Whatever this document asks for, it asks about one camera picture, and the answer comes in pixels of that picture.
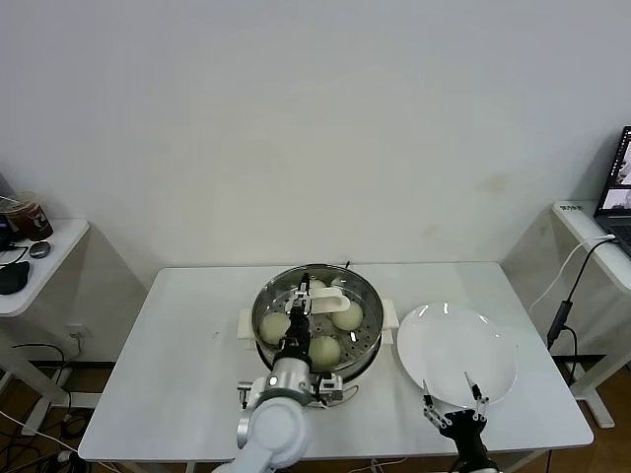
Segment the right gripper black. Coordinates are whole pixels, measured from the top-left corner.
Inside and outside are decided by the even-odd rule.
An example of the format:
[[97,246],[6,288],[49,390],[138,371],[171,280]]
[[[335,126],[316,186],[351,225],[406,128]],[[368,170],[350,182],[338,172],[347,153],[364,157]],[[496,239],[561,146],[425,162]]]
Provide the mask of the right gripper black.
[[487,456],[487,449],[481,434],[487,424],[486,410],[489,397],[482,392],[468,372],[465,372],[464,376],[475,401],[474,410],[460,410],[443,415],[435,408],[434,398],[430,393],[427,381],[423,379],[423,412],[426,419],[435,428],[440,428],[443,437],[451,439],[455,443],[461,460],[478,461]]

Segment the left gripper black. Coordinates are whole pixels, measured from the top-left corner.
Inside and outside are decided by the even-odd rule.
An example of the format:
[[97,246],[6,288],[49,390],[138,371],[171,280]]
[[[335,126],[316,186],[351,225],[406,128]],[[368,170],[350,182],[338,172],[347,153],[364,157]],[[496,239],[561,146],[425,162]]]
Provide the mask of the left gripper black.
[[282,339],[282,356],[309,354],[312,340],[309,317],[311,304],[311,279],[310,275],[305,273],[300,281],[299,292],[292,293],[285,303],[285,312],[289,315],[290,326]]

